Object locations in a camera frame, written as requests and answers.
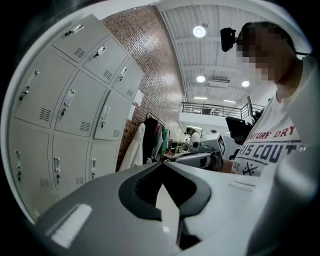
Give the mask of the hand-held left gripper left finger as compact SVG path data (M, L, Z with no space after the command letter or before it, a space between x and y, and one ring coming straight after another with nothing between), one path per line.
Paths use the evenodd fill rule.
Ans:
M173 256L180 252L165 232L161 211L143 201L137 182L152 163L95 178L47 210L35 230L58 256Z

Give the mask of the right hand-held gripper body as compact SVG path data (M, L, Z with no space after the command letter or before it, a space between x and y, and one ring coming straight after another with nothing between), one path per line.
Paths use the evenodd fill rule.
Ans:
M194 168L224 172L225 152L222 135L213 133L193 142L188 152L174 155L171 161Z

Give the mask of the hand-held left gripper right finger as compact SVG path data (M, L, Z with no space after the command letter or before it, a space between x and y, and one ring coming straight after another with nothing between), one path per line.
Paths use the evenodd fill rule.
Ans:
M266 256L277 248L275 206L276 164L261 176L245 176L199 169L176 162L164 165L196 185L180 206L181 229L175 256Z

